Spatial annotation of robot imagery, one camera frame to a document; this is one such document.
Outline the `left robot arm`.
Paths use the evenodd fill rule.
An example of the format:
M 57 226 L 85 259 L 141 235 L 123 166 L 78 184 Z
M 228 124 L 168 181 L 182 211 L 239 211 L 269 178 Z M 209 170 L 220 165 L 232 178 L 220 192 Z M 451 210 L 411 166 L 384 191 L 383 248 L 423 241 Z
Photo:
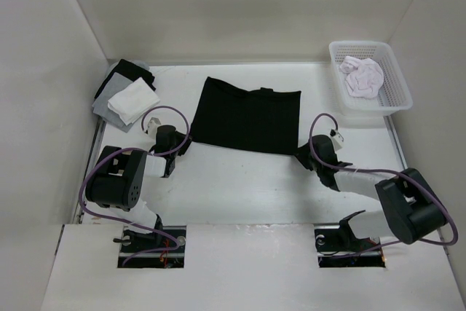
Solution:
M 175 169 L 175 160 L 184 155 L 192 137 L 172 125 L 155 129 L 155 144 L 149 149 L 127 150 L 106 146 L 98 162 L 101 165 L 90 177 L 84 193 L 88 202 L 108 208 L 117 218 L 137 224 L 138 242 L 146 251 L 157 251 L 163 244 L 160 217 L 141 199 L 145 177 L 167 178 Z

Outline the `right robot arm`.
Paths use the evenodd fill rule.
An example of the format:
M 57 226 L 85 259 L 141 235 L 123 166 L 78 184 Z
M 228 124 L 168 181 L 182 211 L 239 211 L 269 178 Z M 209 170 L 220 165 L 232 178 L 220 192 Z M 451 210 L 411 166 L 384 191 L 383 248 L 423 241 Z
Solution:
M 378 200 L 388 228 L 402 243 L 415 243 L 448 223 L 446 210 L 414 168 L 400 173 L 352 169 L 351 164 L 338 160 L 326 135 L 313 136 L 297 149 L 295 157 L 316 172 L 323 186 Z

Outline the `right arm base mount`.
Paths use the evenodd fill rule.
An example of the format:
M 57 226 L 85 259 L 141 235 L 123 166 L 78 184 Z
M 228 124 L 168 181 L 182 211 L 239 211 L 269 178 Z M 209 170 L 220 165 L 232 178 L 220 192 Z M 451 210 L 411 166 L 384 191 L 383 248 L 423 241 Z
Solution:
M 357 238 L 350 228 L 350 220 L 364 210 L 344 217 L 336 224 L 317 224 L 314 227 L 317 262 L 320 268 L 385 268 L 381 248 L 363 252 L 380 244 L 378 237 Z

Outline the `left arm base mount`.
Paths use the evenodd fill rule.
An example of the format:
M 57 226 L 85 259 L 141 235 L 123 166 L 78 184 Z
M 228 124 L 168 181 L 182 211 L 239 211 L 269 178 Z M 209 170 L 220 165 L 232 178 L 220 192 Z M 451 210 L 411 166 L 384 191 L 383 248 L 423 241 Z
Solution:
M 182 269 L 185 263 L 186 227 L 163 227 L 165 233 L 178 240 L 179 245 L 163 235 L 142 233 L 125 228 L 120 238 L 117 267 L 120 269 Z

